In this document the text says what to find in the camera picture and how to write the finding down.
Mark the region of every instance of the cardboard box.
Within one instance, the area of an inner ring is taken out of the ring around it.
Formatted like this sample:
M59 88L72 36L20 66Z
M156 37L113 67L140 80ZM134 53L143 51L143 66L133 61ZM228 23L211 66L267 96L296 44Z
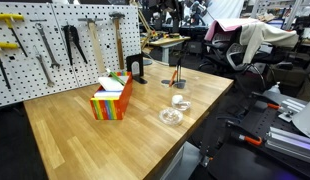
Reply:
M122 120L124 117L133 90L133 78L131 72L117 72L116 74L118 76L129 76L118 100L99 100L94 98L94 96L90 99L90 104L96 120Z

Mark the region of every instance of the pegboard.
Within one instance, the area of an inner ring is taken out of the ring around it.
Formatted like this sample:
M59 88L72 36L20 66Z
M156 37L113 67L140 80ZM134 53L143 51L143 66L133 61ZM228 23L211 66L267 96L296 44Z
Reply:
M106 75L97 72L87 24L77 21L77 18L84 18L85 15L88 18L97 16L97 18L102 19L102 21L96 22L96 28L100 37L103 60L106 67L118 71L115 26L108 14L113 11L120 11L125 14L125 18L120 20L124 59L127 56L139 54L140 41L136 7L0 2L0 13L24 16L24 21L13 22L13 27L28 54L28 57L25 57L21 49L3 49L0 51L12 87L11 90L8 90L0 70L0 106L94 84L97 83L98 76ZM36 22L31 22L31 20L44 19L46 21L39 23L44 27L53 55L60 64L59 69L50 68L51 59L35 27ZM80 44L88 64L84 63L77 48L71 43L74 65L73 67L70 66L64 34L61 31L61 28L67 23L77 28ZM0 42L17 43L4 21L0 21ZM37 47L43 57L48 74L55 83L53 87L47 86L46 77L35 57L33 46Z
M78 21L79 18L87 17L100 19L99 21L96 21L95 24L97 34L99 35L100 49L102 51L105 67L108 67L113 71L120 71L117 57L115 25L109 16L110 13L120 12L125 15L124 18L119 20L124 61L127 56L139 54L141 52L137 7L60 4L53 4L52 7L60 29L65 25L73 25L77 28L80 45L88 61L88 64L84 63L75 44L71 42L73 71L75 72L79 86L94 84L99 76L107 75L107 73L101 74L98 72L87 22Z

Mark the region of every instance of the screwdriver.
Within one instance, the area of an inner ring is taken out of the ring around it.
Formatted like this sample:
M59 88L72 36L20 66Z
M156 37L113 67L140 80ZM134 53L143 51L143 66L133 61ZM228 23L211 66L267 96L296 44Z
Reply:
M13 29L12 22L11 22L11 21L15 22L15 20L24 20L24 17L22 15L19 15L19 14L0 14L0 20L5 21L8 29L10 29L12 31L14 37L16 38L16 41L17 41L18 45L20 46L21 50L23 51L25 57L27 57L25 49L23 48L22 43L18 39L16 32Z
M17 44L15 43L6 43L6 42L0 42L0 49L2 48L11 48L11 49L16 49L18 48ZM1 57L0 57L0 68L1 68L1 71L2 71L2 74L4 76L4 80L6 82L6 86L8 89L11 89L11 85L9 84L9 81L8 81L8 78L6 76L6 72L5 72L5 69L4 69L4 66L3 66L3 62L1 60Z

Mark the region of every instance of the floor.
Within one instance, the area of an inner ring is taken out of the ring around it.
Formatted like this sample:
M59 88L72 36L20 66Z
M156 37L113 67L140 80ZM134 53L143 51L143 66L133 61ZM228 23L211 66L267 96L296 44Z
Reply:
M152 51L151 56L154 59L160 59L159 52L160 49L155 49ZM177 52L170 54L172 63L178 59L176 55L178 56ZM202 60L199 55L187 53L182 61L182 66L197 70L201 63ZM213 69L207 66L202 71L211 73ZM250 87L248 88L249 91L259 91L261 83L258 78L253 76L242 77L241 79L244 87ZM217 116L225 114L235 117L240 116L245 107L249 105L249 100L245 97L246 95L238 88L231 89L203 124L192 134L188 142L199 147L203 138L205 124L207 122L216 122ZM215 132L213 132L214 135L210 138L210 144L216 143L220 131L221 128L216 128ZM22 103L0 108L0 180L2 179L48 179ZM213 179L213 177L205 168L198 166L190 179Z

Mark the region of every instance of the hand tool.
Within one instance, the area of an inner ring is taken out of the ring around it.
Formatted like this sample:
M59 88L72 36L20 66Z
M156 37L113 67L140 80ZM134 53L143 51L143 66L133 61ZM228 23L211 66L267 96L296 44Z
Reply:
M91 38L92 46L93 46L93 51L94 51L94 56L95 56L95 61L97 64L97 67L100 72L104 73L106 72L104 61L102 58L102 52L99 46L99 40L98 40L98 34L96 32L96 25L95 21L100 21L101 19L95 18L94 20L91 18L79 18L78 21L86 21L87 26L89 29L89 36Z
M54 68L54 66L56 66L57 68L59 68L60 65L56 62L56 60L54 58L53 52L52 52L52 50L51 50L51 48L50 48L50 46L48 44L47 38L45 36L45 32L44 32L42 24L41 23L36 23L35 26L36 26L38 32L41 34L42 39L43 39L44 44L45 44L45 47L47 49L47 52L48 52L48 54L49 54L49 56L50 56L50 58L52 60L52 63L51 63L50 67Z
M124 14L119 12L114 12L109 14L109 16L113 19L115 24L115 31L116 31L116 41L117 41L117 55L119 60L119 68L124 69L124 57L123 57L123 47L122 47L122 38L119 32L119 19L125 17Z
M18 39L14 29L13 29L13 25L11 23L11 21L15 22L15 20L24 20L24 17L22 15L19 14L0 14L0 20L4 20L8 29L10 29L18 43L18 45L20 46L21 50L23 51L25 57L27 57L26 51L22 46L22 43L20 42L20 40Z
M47 73L47 70L46 70L46 68L45 68L45 65L44 65L44 62L43 62L43 59L42 59L42 55L39 54L39 52L38 52L36 46L34 46L34 50L35 50L35 57L38 59L39 63L41 64L42 69L43 69L43 71L44 71L44 74L45 74L45 76L46 76L46 79L47 79L47 86L48 86L48 87L53 87L53 86L54 86L54 82L51 81L51 79L49 78L49 75L48 75L48 73Z
M84 62L87 64L87 60L85 58L85 55L84 55L83 50L81 48L81 45L79 44L79 36L78 36L78 32L77 32L76 27L71 26L71 25L66 25L63 27L63 31L65 34L67 53L68 53L68 57L69 57L69 61L70 61L71 66L73 65L73 58L72 58L72 50L71 50L70 41L74 42L79 53L81 54L81 56L84 60Z
M0 49L1 48L11 48L11 49L16 49L18 48L17 44L15 43L6 43L6 42L0 42ZM6 76L6 72L5 72L5 68L3 66L3 62L0 58L0 68L1 68L1 71L2 71L2 74L4 76L4 80L6 82L6 86L8 89L11 89L11 85L9 84L9 81L8 81L8 78Z

